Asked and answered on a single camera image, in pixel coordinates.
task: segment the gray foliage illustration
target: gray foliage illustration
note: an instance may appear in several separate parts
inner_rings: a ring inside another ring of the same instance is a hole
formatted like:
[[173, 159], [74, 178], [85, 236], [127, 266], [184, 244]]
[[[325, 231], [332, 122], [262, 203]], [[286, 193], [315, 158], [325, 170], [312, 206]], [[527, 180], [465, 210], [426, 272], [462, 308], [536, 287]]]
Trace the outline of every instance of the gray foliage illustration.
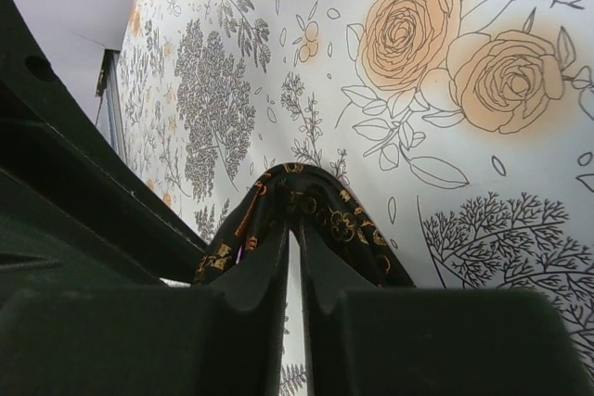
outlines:
[[204, 44], [200, 20], [191, 20], [178, 48], [175, 75], [181, 77], [177, 112], [189, 130], [186, 177], [195, 199], [212, 194], [218, 160], [233, 184], [250, 147], [256, 111], [244, 74], [243, 58], [236, 63], [226, 55], [220, 34], [211, 32]]
[[219, 212], [218, 218], [215, 217], [215, 206], [212, 205], [210, 210], [208, 206], [197, 210], [194, 213], [196, 219], [196, 232], [207, 243], [213, 241], [214, 235], [221, 227], [229, 213], [229, 198], [225, 201], [223, 208]]
[[237, 44], [243, 57], [252, 57], [256, 67], [262, 67], [266, 73], [266, 65], [270, 62], [270, 49], [266, 42], [270, 31], [268, 24], [262, 19], [253, 23], [246, 16], [254, 10], [252, 0], [221, 0], [217, 8], [219, 26], [226, 37], [237, 35]]
[[283, 365], [280, 369], [279, 396], [294, 396], [306, 381], [304, 364]]

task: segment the tree illustration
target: tree illustration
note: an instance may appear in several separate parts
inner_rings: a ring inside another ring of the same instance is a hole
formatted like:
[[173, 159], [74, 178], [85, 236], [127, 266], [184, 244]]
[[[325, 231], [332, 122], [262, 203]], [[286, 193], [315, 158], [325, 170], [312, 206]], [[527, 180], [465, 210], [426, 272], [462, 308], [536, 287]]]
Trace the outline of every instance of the tree illustration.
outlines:
[[244, 73], [243, 58], [226, 55], [218, 32], [205, 45], [200, 20], [187, 24], [174, 74], [181, 77], [177, 112], [189, 130], [185, 172], [198, 200], [212, 194], [218, 160], [233, 184], [250, 147], [256, 111]]
[[459, 212], [420, 219], [444, 287], [524, 288], [544, 294], [594, 379], [594, 247], [564, 234], [569, 214], [561, 202], [525, 192], [503, 200], [489, 192], [469, 199]]

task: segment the rose illustration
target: rose illustration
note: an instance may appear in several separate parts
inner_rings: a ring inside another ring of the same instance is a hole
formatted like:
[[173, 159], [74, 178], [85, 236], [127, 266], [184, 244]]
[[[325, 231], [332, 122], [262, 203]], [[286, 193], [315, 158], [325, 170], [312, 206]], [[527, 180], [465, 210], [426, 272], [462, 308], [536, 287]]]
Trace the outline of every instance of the rose illustration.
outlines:
[[357, 74], [380, 97], [417, 88], [458, 36], [460, 0], [377, 0], [368, 12]]
[[553, 45], [526, 32], [503, 32], [494, 40], [477, 32], [460, 36], [447, 69], [452, 99], [470, 123], [489, 132], [518, 132], [563, 96]]

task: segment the fern illustration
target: fern illustration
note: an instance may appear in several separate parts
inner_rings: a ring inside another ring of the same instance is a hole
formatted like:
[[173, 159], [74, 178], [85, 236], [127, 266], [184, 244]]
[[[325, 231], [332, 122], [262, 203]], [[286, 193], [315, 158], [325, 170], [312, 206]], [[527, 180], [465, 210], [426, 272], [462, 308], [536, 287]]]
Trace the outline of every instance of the fern illustration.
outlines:
[[569, 214], [561, 202], [525, 192], [503, 200], [489, 192], [469, 199], [459, 212], [420, 219], [444, 287], [524, 288], [544, 294], [594, 379], [594, 247], [564, 234]]
[[304, 364], [286, 364], [280, 369], [280, 396], [294, 396], [307, 381]]
[[196, 232], [198, 235], [207, 243], [213, 241], [214, 235], [217, 233], [225, 218], [229, 213], [229, 198], [225, 201], [219, 218], [214, 218], [214, 205], [211, 206], [209, 211], [208, 206], [204, 206], [203, 209], [199, 209], [194, 213], [196, 219]]

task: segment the patterned fabric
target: patterned fabric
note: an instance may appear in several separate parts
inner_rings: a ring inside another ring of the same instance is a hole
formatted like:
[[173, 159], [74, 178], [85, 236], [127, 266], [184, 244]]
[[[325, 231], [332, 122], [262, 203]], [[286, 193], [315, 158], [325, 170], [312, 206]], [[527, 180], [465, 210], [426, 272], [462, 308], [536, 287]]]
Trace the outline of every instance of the patterned fabric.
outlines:
[[227, 217], [203, 257], [195, 284], [204, 285], [243, 261], [284, 221], [313, 224], [332, 251], [378, 287], [413, 286], [363, 207], [329, 173], [301, 163], [269, 169]]

